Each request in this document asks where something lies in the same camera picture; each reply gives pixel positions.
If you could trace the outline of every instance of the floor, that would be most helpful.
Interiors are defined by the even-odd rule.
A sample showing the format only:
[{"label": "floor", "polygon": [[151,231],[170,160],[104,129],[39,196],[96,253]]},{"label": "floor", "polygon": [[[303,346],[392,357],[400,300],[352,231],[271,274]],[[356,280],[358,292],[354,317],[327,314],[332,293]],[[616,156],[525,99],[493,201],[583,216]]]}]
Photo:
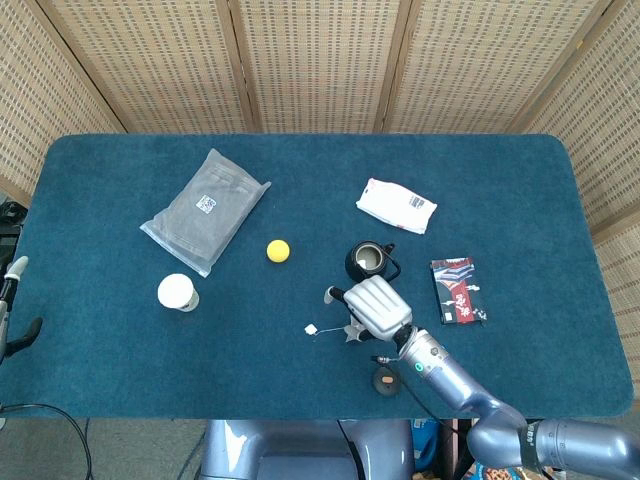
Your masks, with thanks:
[{"label": "floor", "polygon": [[[77,420],[86,426],[86,419]],[[640,436],[640,412],[604,422]],[[94,479],[192,480],[204,429],[204,420],[91,419],[88,440]],[[63,419],[9,418],[0,430],[1,480],[81,480],[85,472],[82,445]],[[569,474],[567,478],[590,477]]]}]

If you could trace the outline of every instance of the red card package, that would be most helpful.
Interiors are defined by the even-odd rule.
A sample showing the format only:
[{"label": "red card package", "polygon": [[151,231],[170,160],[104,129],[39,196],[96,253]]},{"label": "red card package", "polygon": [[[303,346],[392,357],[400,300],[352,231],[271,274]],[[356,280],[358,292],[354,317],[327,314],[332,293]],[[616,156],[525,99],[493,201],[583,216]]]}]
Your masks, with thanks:
[{"label": "red card package", "polygon": [[431,262],[442,323],[485,322],[487,314],[471,257]]}]

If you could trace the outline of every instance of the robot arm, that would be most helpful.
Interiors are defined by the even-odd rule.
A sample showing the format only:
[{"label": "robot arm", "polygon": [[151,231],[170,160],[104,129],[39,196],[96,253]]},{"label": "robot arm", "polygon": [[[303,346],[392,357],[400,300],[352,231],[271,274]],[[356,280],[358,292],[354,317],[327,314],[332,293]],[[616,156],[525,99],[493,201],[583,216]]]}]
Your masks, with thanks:
[{"label": "robot arm", "polygon": [[395,341],[407,362],[452,409],[479,417],[467,435],[471,454],[493,468],[551,466],[612,479],[640,479],[640,442],[617,428],[575,420],[527,425],[520,412],[474,380],[426,330],[380,276],[331,297],[376,338]]}]

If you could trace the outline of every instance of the barcode label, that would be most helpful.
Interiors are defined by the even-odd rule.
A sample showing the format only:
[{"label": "barcode label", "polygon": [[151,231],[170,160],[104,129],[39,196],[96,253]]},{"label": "barcode label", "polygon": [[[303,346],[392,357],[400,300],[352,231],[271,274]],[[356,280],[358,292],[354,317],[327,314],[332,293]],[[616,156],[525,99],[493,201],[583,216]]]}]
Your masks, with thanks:
[{"label": "barcode label", "polygon": [[420,208],[424,205],[424,198],[413,196],[411,197],[411,200],[409,200],[409,205],[413,208]]},{"label": "barcode label", "polygon": [[211,213],[211,210],[213,210],[213,207],[215,207],[216,205],[216,201],[209,195],[203,195],[202,198],[198,200],[198,203],[196,203],[196,207],[198,207],[207,215]]}]

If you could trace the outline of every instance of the gray plastic bag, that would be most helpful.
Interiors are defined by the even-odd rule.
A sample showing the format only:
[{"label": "gray plastic bag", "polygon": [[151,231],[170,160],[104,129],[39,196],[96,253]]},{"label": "gray plastic bag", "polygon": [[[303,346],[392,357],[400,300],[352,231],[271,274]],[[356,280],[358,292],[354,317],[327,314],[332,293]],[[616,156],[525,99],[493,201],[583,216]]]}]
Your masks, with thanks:
[{"label": "gray plastic bag", "polygon": [[260,185],[242,168],[211,149],[182,192],[140,228],[206,277],[270,186],[271,182]]}]

